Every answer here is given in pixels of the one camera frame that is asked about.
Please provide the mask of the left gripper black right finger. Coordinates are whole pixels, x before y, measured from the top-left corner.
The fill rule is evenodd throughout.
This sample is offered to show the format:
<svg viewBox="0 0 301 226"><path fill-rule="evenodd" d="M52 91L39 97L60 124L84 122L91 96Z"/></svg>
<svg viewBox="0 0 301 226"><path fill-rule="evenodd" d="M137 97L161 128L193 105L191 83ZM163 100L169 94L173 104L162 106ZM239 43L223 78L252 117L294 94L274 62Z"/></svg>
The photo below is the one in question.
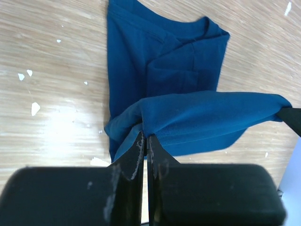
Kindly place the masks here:
<svg viewBox="0 0 301 226"><path fill-rule="evenodd" d="M147 139L149 225L280 226L285 208L264 167L180 163Z"/></svg>

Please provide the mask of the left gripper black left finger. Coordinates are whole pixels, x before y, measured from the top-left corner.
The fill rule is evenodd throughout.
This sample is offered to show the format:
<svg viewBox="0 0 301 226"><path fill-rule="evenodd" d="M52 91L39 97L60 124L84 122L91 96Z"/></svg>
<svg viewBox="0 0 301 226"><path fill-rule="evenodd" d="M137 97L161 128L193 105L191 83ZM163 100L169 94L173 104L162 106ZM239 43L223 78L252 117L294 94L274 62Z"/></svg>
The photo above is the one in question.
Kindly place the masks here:
<svg viewBox="0 0 301 226"><path fill-rule="evenodd" d="M108 167L24 167L0 196L3 226L138 226L144 136Z"/></svg>

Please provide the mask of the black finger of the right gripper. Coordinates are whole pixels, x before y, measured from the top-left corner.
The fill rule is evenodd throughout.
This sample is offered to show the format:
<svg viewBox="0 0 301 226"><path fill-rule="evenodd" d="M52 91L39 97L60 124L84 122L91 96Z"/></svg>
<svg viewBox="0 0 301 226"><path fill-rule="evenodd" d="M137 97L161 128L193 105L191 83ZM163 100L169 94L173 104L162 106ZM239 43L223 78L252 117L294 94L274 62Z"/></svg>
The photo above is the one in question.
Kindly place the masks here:
<svg viewBox="0 0 301 226"><path fill-rule="evenodd" d="M277 116L288 125L298 136L301 136L301 109L282 108Z"/></svg>

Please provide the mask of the blue t shirt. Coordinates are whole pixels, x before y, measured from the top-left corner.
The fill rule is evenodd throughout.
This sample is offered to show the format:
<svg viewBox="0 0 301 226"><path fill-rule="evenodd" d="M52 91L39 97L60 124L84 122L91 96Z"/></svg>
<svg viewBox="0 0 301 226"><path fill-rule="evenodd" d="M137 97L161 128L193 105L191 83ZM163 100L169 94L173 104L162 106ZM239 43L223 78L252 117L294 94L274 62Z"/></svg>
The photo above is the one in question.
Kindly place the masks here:
<svg viewBox="0 0 301 226"><path fill-rule="evenodd" d="M229 38L208 17L177 22L136 0L109 1L104 130L113 161L140 132L179 156L225 149L249 127L279 121L277 113L291 107L280 95L217 91Z"/></svg>

